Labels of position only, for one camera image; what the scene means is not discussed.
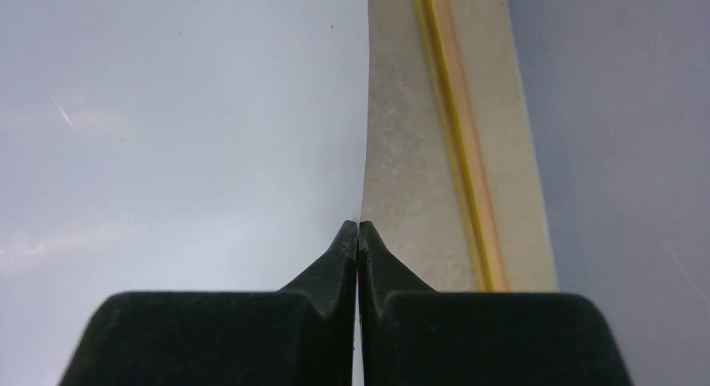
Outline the yellow wooden picture frame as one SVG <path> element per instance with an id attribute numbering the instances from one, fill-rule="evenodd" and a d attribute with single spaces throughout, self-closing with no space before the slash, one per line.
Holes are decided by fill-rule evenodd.
<path id="1" fill-rule="evenodd" d="M 509 290 L 450 0 L 413 0 L 479 291 Z"/>

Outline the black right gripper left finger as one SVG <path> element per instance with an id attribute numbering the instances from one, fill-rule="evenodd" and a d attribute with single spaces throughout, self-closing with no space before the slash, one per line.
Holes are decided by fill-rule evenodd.
<path id="1" fill-rule="evenodd" d="M 278 291 L 124 292 L 88 322 L 63 385 L 349 385 L 358 225 Z"/>

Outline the building and sky photo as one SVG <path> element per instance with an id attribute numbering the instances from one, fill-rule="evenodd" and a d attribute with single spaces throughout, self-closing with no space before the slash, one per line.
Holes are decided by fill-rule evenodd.
<path id="1" fill-rule="evenodd" d="M 1 0 L 1 382 L 122 291 L 266 291 L 360 217 L 368 0 Z"/>

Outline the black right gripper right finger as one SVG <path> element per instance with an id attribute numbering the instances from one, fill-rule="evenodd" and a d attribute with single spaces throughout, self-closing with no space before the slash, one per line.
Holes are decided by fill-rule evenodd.
<path id="1" fill-rule="evenodd" d="M 367 385 L 628 385 L 610 327 L 566 293 L 439 292 L 385 246 L 358 235 Z"/>

